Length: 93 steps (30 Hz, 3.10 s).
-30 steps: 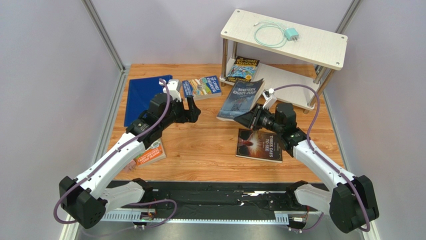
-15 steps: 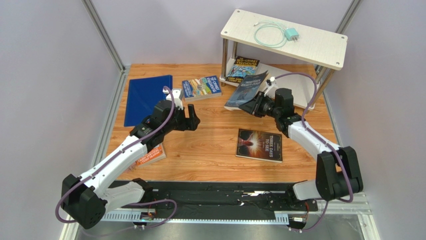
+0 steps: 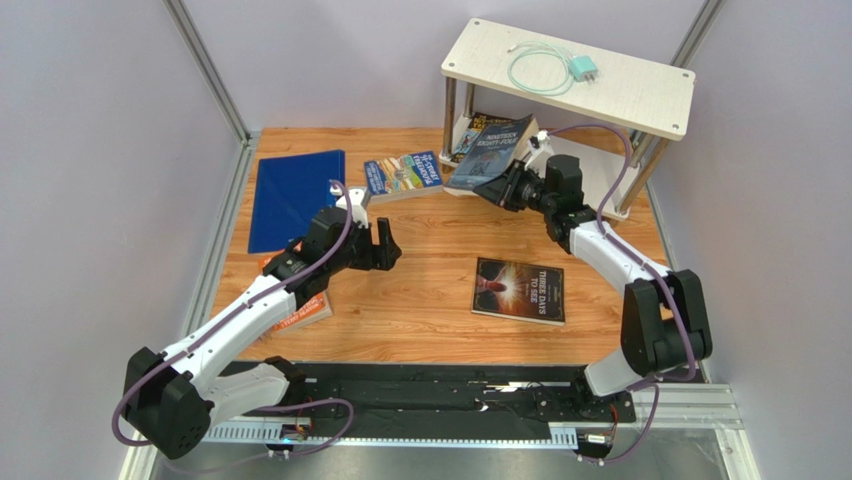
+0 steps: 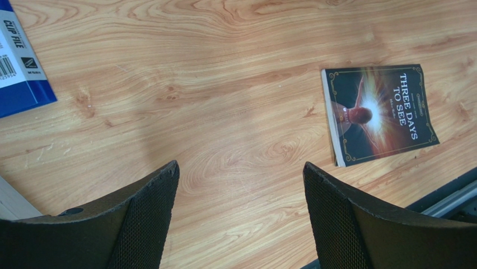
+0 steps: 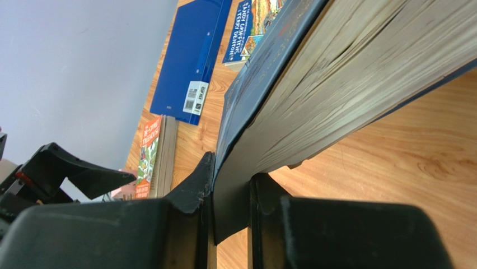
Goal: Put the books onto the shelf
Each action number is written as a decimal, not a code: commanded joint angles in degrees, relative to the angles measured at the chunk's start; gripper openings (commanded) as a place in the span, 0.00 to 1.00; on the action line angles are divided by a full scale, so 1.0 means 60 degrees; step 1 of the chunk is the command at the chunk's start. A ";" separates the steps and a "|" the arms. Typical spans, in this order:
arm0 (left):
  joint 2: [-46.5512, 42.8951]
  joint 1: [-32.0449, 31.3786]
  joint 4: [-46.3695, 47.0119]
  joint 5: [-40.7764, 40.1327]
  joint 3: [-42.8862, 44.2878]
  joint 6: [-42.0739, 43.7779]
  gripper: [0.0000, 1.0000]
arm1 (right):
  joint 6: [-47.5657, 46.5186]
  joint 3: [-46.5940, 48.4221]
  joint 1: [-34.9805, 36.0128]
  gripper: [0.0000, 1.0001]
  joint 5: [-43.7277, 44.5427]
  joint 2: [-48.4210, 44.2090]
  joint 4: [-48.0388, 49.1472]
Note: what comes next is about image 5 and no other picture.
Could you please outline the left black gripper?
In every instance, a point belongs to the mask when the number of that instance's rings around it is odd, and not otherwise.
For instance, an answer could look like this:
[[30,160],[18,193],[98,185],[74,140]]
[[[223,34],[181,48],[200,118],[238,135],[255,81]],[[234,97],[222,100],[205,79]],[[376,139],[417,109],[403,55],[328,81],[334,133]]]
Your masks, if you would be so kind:
[[31,206],[74,203],[60,187],[65,178],[89,199],[136,180],[131,173],[81,160],[54,142],[40,147],[21,165],[1,158],[1,238]]

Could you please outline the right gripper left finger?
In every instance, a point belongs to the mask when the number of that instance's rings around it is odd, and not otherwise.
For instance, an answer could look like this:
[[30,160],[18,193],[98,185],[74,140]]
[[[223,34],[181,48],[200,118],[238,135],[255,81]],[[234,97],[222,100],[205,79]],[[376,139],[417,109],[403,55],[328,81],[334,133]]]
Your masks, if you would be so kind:
[[214,154],[162,198],[32,206],[1,241],[2,268],[215,268]]

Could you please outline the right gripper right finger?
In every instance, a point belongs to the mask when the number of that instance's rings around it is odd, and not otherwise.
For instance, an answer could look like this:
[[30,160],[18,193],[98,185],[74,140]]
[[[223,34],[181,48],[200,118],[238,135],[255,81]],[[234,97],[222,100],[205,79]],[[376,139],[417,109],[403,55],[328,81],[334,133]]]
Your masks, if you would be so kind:
[[453,268],[419,207],[294,197],[257,174],[249,216],[250,268]]

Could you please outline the orange 78-storey treehouse book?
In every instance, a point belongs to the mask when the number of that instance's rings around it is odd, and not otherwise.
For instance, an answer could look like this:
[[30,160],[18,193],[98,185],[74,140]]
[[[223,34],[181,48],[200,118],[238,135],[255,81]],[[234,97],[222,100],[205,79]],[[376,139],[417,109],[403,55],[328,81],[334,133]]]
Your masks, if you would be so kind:
[[135,199],[161,198],[171,191],[178,125],[168,115],[144,125]]

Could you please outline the nineteen eighty-four book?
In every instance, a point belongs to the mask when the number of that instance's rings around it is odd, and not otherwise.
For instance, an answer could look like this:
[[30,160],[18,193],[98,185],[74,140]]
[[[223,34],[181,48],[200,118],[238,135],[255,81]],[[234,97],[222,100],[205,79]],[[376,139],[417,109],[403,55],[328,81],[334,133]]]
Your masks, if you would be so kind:
[[475,66],[475,1],[286,2],[225,93],[215,241],[247,225],[255,174],[297,166]]

